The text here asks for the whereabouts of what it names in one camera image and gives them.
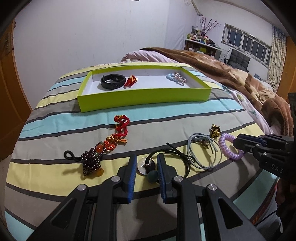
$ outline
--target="blue gripper pad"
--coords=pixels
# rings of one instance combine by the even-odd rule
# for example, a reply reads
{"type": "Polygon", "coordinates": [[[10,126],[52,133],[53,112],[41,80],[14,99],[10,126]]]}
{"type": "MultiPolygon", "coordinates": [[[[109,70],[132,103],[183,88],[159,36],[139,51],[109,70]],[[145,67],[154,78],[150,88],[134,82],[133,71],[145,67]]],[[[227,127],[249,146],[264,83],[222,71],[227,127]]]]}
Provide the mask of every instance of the blue gripper pad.
{"type": "Polygon", "coordinates": [[[136,180],[136,170],[137,170],[137,156],[136,155],[131,155],[130,160],[128,162],[128,166],[127,166],[127,177],[129,177],[128,180],[128,188],[127,188],[127,192],[128,192],[128,203],[130,203],[133,199],[133,190],[135,187],[135,180],[136,180]]]}
{"type": "Polygon", "coordinates": [[[157,155],[157,171],[158,171],[158,181],[159,181],[161,198],[163,199],[163,202],[165,202],[166,201],[165,177],[164,177],[162,163],[159,155],[157,155]]]}
{"type": "Polygon", "coordinates": [[[255,137],[255,136],[250,136],[250,135],[245,135],[245,134],[240,134],[240,135],[242,135],[240,138],[243,138],[245,140],[258,142],[262,146],[265,146],[266,145],[266,141],[264,141],[261,137],[255,137]]]}

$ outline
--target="beaded bracelet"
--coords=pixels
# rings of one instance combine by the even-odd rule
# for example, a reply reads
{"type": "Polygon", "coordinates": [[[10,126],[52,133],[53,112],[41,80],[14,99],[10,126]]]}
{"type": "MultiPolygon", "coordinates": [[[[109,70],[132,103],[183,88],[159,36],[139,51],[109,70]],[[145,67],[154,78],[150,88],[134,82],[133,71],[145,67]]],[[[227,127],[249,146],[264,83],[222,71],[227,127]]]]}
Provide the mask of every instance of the beaded bracelet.
{"type": "Polygon", "coordinates": [[[222,153],[229,159],[233,159],[233,160],[239,160],[243,157],[244,152],[242,150],[239,150],[238,154],[233,153],[226,145],[225,141],[230,141],[231,143],[233,143],[234,139],[236,137],[228,134],[228,133],[224,133],[221,135],[221,137],[219,138],[219,146],[221,147],[221,151],[222,153]]]}
{"type": "Polygon", "coordinates": [[[93,172],[97,172],[98,176],[101,176],[104,170],[101,168],[101,158],[102,155],[107,151],[113,151],[118,143],[127,143],[124,139],[128,134],[127,125],[130,120],[125,115],[116,115],[114,121],[115,129],[117,133],[108,136],[104,142],[99,142],[95,147],[91,148],[89,151],[85,151],[81,157],[75,157],[73,152],[67,150],[64,152],[64,157],[67,160],[82,161],[83,175],[87,176],[93,172]]]}

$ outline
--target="wooden wardrobe door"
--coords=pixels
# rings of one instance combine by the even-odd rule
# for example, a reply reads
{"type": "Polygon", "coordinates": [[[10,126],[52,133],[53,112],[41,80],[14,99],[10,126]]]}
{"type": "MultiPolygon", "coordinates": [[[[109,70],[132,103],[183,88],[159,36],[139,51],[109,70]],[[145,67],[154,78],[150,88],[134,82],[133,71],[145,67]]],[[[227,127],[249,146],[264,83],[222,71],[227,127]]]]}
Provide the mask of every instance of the wooden wardrobe door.
{"type": "Polygon", "coordinates": [[[296,92],[296,46],[291,37],[287,37],[286,60],[276,93],[289,102],[288,93],[290,92],[296,92]]]}
{"type": "Polygon", "coordinates": [[[24,95],[13,52],[13,29],[0,39],[0,160],[8,157],[32,109],[24,95]]]}

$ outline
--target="window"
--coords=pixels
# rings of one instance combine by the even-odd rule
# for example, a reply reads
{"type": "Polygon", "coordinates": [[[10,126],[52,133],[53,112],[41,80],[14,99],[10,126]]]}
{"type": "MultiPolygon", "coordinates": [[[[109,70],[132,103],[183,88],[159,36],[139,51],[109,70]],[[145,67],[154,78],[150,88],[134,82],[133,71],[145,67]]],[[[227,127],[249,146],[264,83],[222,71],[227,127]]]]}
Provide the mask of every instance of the window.
{"type": "Polygon", "coordinates": [[[251,34],[225,24],[222,43],[247,53],[264,66],[269,66],[271,47],[251,34]]]}

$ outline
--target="metal screw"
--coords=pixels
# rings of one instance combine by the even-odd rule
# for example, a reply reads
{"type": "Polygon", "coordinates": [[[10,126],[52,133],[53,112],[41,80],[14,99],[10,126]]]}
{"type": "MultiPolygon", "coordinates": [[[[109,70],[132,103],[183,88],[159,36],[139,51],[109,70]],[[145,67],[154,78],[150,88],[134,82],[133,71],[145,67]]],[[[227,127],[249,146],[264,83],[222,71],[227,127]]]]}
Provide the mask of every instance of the metal screw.
{"type": "Polygon", "coordinates": [[[116,182],[119,182],[120,181],[120,177],[119,176],[113,176],[111,178],[111,180],[116,183],[116,182]]]}
{"type": "Polygon", "coordinates": [[[78,185],[77,189],[78,189],[79,191],[84,191],[84,190],[86,189],[86,185],[84,185],[84,184],[80,184],[80,185],[78,185]]]}
{"type": "Polygon", "coordinates": [[[183,177],[181,177],[181,176],[175,176],[175,177],[174,177],[174,180],[175,180],[176,182],[181,182],[181,181],[183,181],[183,177]]]}
{"type": "Polygon", "coordinates": [[[212,190],[212,191],[216,191],[217,190],[217,186],[215,184],[210,184],[208,186],[208,189],[212,190]]]}

